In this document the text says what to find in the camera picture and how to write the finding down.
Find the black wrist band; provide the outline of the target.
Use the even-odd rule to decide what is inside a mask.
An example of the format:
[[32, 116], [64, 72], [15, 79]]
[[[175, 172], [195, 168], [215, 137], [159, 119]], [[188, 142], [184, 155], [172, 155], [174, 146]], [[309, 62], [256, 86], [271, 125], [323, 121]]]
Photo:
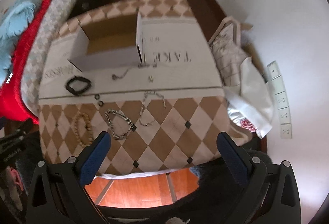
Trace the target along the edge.
[[74, 96], [80, 96], [88, 91], [92, 86], [92, 82], [81, 76], [74, 76], [65, 84], [65, 89]]

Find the crumpled white cloth pile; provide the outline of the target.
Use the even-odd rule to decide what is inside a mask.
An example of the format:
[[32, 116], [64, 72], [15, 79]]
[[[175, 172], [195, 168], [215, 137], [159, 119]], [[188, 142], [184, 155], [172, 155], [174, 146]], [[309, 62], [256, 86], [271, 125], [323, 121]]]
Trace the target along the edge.
[[241, 31], [242, 24], [227, 16], [209, 45], [224, 85], [229, 119], [263, 139], [272, 129], [274, 105], [263, 76], [243, 50]]

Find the checkered printed table cloth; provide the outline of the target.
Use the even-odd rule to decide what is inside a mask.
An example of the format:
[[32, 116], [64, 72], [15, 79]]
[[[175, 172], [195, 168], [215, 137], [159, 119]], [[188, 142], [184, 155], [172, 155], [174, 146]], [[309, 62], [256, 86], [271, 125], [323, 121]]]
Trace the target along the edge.
[[[137, 12], [142, 63], [81, 72], [68, 61], [79, 26]], [[74, 76], [92, 82], [80, 96], [65, 89]], [[219, 157], [222, 131], [237, 145], [252, 139], [227, 116], [222, 80], [186, 0], [124, 0], [63, 23], [49, 47], [38, 104], [41, 149], [49, 163], [79, 155], [102, 131], [110, 134], [98, 170], [104, 178], [206, 163]]]

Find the red blanket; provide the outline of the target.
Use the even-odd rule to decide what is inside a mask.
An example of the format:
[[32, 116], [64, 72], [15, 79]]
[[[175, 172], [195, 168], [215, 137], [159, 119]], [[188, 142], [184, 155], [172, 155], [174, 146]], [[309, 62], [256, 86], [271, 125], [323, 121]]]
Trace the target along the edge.
[[37, 31], [51, 1], [42, 0], [41, 8], [36, 13], [34, 20], [22, 33], [22, 38], [18, 40], [12, 61], [13, 76], [9, 83], [4, 83], [1, 87], [1, 117], [16, 121], [25, 121], [31, 118], [34, 124], [38, 124], [38, 117], [30, 112], [22, 101], [21, 80]]

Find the white cardboard box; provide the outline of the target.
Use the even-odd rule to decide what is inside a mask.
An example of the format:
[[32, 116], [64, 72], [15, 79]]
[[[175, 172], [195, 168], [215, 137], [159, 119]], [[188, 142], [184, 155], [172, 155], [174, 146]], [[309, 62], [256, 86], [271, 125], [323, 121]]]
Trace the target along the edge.
[[142, 63], [140, 13], [79, 26], [68, 61], [81, 72], [131, 67]]

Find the checkered bed mattress cover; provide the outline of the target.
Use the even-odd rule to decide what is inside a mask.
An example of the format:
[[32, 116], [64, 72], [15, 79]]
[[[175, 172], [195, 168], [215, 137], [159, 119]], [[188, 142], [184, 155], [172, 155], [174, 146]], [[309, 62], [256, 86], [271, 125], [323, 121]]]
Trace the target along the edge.
[[31, 116], [38, 117], [38, 95], [50, 44], [69, 17], [77, 0], [51, 0], [23, 69], [20, 93]]

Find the light blue duvet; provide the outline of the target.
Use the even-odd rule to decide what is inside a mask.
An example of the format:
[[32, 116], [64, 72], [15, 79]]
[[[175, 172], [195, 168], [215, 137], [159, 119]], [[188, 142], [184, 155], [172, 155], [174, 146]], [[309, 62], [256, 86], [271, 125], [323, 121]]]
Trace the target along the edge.
[[9, 75], [18, 40], [34, 20], [41, 4], [42, 0], [16, 0], [1, 18], [1, 85]]

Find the white wall socket strip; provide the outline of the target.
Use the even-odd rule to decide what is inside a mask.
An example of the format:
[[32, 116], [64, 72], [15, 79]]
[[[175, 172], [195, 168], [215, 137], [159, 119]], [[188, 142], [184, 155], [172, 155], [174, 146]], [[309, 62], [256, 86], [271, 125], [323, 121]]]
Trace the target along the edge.
[[280, 137], [282, 139], [292, 139], [291, 112], [289, 108], [287, 91], [285, 89], [283, 76], [280, 72], [278, 63], [276, 61], [273, 61], [268, 64], [267, 72], [270, 87], [274, 95], [274, 100], [278, 112]]

